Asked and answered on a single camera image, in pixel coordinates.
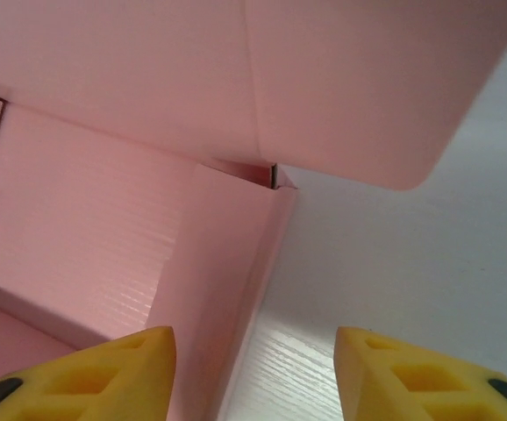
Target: pink cardboard box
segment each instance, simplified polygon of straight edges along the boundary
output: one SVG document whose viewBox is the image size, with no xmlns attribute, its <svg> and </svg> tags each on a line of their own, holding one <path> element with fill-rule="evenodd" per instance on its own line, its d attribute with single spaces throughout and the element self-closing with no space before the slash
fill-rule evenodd
<svg viewBox="0 0 507 421">
<path fill-rule="evenodd" d="M 0 0 L 0 375 L 172 325 L 168 419 L 224 417 L 275 164 L 418 185 L 506 47 L 507 0 Z"/>
</svg>

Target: white wood grain table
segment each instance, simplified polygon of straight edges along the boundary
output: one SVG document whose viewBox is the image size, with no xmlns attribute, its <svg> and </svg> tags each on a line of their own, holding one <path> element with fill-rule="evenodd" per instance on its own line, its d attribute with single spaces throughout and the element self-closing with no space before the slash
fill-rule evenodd
<svg viewBox="0 0 507 421">
<path fill-rule="evenodd" d="M 421 187 L 289 174 L 300 198 L 228 420 L 342 419 L 339 325 L 507 374 L 507 56 Z"/>
</svg>

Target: pink box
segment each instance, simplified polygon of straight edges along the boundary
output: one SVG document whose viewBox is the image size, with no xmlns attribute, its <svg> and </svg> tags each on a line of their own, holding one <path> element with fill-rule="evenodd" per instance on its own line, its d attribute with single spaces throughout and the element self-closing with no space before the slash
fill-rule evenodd
<svg viewBox="0 0 507 421">
<path fill-rule="evenodd" d="M 418 185 L 506 47 L 507 0 L 0 0 L 0 374 L 172 325 L 168 418 L 222 417 L 275 164 Z"/>
</svg>

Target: box lid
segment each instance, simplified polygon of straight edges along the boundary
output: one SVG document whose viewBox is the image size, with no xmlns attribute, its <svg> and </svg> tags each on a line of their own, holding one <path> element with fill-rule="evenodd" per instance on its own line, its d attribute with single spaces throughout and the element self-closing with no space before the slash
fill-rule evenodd
<svg viewBox="0 0 507 421">
<path fill-rule="evenodd" d="M 195 158 L 408 189 L 506 47 L 507 0 L 0 0 L 0 96 Z"/>
</svg>

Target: white wooden surface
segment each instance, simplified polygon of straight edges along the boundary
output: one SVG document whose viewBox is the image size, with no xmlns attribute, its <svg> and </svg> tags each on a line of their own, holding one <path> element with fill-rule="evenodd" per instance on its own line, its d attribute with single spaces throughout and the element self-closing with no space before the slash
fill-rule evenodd
<svg viewBox="0 0 507 421">
<path fill-rule="evenodd" d="M 507 374 L 507 57 L 418 189 L 289 174 L 301 194 L 228 420 L 342 419 L 339 325 Z"/>
</svg>

